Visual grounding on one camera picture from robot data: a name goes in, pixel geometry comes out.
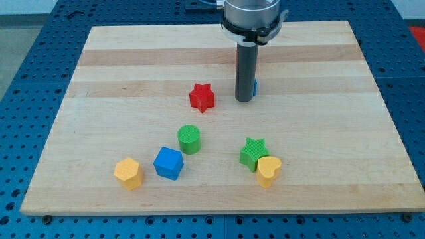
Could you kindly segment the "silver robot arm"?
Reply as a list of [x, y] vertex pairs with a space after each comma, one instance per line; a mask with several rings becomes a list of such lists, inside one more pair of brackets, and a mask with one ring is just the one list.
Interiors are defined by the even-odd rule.
[[240, 46], [264, 46], [280, 32], [289, 11], [280, 0], [217, 0], [223, 33]]

